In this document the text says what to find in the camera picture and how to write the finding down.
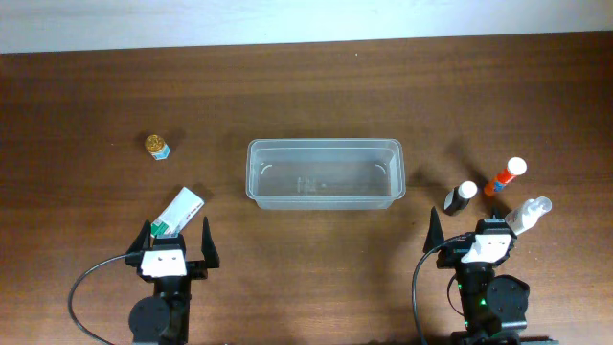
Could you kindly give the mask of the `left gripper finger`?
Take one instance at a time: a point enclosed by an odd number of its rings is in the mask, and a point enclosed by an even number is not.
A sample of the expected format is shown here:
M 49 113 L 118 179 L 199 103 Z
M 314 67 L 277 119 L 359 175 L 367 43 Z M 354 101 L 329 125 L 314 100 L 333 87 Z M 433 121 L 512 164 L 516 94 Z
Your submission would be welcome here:
M 220 258 L 212 238 L 210 223 L 207 217 L 203 219 L 201 252 L 206 266 L 220 266 Z
M 127 254 L 137 253 L 137 252 L 142 252 L 144 250 L 149 249 L 150 248 L 150 236 L 151 236 L 151 223 L 147 219 L 144 222 L 144 225 L 142 229 L 140 230 L 139 234 L 137 235 L 135 240 L 132 242 L 130 247 L 127 249 L 126 253 Z

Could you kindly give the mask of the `white bottle clear cap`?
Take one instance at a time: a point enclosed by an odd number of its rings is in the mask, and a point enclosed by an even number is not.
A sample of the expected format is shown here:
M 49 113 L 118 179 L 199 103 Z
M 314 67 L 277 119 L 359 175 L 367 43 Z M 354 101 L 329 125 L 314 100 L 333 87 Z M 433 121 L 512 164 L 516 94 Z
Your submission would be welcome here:
M 505 222 L 515 236 L 533 228 L 538 220 L 552 210 L 552 201 L 546 196 L 539 196 L 525 201 L 520 207 L 505 216 Z

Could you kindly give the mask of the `black bottle white cap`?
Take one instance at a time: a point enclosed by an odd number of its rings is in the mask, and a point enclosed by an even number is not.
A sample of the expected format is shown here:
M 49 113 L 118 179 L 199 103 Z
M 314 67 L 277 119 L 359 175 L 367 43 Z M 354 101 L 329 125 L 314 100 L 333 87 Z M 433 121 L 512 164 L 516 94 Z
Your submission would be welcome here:
M 449 216 L 454 216 L 464 210 L 469 201 L 476 196 L 477 192 L 478 187 L 473 181 L 461 183 L 445 197 L 443 211 Z

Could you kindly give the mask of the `orange bottle white cap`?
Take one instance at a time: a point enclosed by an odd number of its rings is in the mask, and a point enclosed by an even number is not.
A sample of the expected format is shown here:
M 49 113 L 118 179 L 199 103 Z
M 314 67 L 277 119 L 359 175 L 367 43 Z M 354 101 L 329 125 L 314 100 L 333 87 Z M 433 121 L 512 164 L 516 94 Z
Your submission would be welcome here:
M 504 170 L 499 172 L 490 182 L 484 187 L 484 193 L 487 196 L 494 196 L 501 192 L 511 181 L 517 176 L 524 174 L 527 171 L 528 165 L 521 157 L 511 158 Z

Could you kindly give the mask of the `white green medicine box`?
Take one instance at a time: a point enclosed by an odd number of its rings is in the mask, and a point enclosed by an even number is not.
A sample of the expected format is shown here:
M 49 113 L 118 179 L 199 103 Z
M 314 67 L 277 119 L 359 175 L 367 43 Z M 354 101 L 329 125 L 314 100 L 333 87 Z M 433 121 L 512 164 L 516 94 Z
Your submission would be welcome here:
M 151 224 L 154 238 L 177 236 L 205 205 L 205 200 L 183 187 L 162 214 Z

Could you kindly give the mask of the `gold lid small jar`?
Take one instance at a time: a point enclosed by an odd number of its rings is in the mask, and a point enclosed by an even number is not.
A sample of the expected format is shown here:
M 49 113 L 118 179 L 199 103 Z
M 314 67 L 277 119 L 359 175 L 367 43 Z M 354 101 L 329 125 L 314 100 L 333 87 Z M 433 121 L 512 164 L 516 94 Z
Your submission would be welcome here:
M 151 134 L 146 138 L 145 148 L 155 160 L 164 160 L 170 155 L 169 145 L 162 137 L 156 134 Z

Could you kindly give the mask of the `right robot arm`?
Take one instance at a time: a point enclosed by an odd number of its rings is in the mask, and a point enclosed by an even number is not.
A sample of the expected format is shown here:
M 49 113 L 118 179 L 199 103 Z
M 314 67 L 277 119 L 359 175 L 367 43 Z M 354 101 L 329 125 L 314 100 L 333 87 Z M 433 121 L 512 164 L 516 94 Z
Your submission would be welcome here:
M 507 223 L 498 217 L 483 218 L 475 230 L 449 239 L 443 236 L 439 214 L 431 210 L 423 256 L 416 265 L 411 298 L 419 335 L 423 335 L 417 303 L 418 276 L 429 256 L 437 256 L 438 269 L 452 269 L 458 285 L 465 330 L 450 336 L 452 344 L 530 345 L 555 344 L 547 336 L 522 337 L 528 322 L 530 286 L 511 276 L 498 275 L 495 268 L 509 258 L 517 240 Z

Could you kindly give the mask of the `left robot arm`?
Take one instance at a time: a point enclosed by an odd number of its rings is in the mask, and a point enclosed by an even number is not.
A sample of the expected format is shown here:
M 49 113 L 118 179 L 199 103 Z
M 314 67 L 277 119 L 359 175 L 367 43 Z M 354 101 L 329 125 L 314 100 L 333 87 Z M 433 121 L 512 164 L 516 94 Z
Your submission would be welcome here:
M 198 261 L 186 259 L 185 239 L 181 234 L 151 236 L 152 224 L 146 221 L 126 251 L 125 264 L 153 284 L 153 293 L 131 309 L 128 326 L 134 344 L 186 344 L 189 342 L 191 285 L 208 278 L 208 271 L 220 267 L 210 230 L 203 219 L 201 252 Z

